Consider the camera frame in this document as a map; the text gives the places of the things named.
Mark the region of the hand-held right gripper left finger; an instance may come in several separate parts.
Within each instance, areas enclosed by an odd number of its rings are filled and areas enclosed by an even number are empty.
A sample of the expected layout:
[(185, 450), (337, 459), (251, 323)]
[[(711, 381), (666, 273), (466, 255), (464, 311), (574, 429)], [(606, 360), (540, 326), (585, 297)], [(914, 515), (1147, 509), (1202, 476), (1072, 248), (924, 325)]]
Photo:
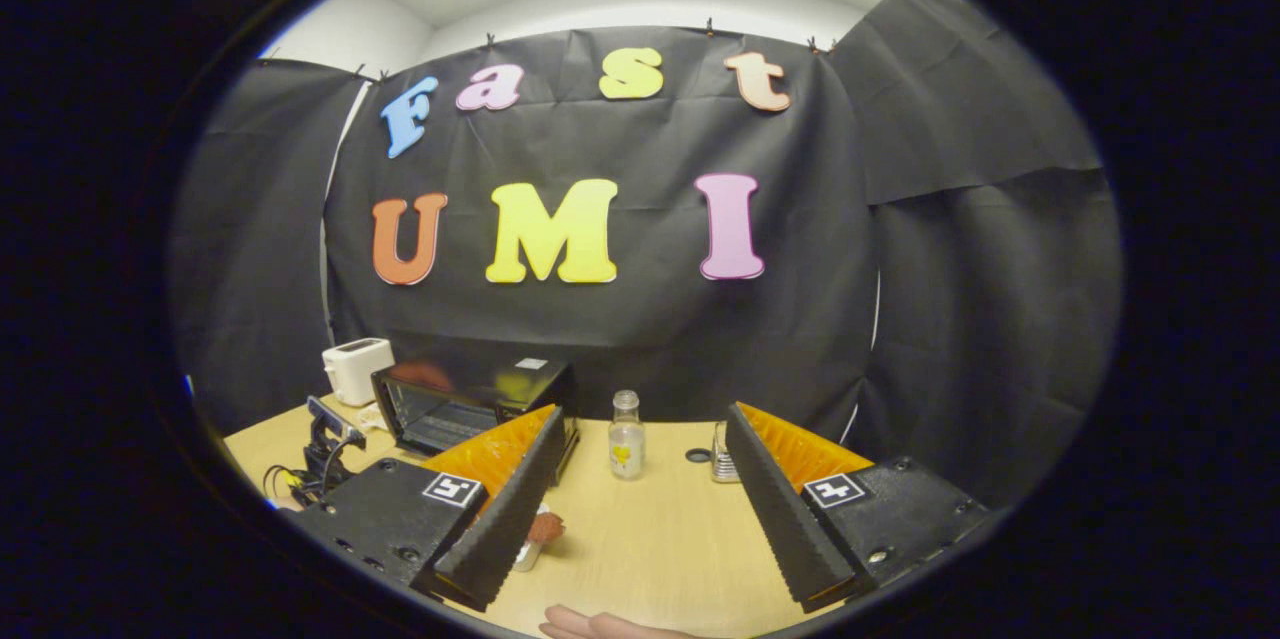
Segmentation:
[(419, 464), (380, 458), (294, 525), (347, 563), (484, 611), (532, 530), (567, 446), (562, 407), (503, 423)]

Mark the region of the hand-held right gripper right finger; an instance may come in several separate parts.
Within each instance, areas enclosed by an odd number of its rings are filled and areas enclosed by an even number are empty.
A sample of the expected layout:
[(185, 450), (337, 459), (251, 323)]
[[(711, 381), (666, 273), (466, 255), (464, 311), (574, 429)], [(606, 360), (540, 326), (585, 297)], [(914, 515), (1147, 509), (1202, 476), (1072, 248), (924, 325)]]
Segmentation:
[(989, 517), (910, 456), (876, 464), (744, 402), (728, 408), (724, 444), (790, 595), (808, 613), (923, 569)]

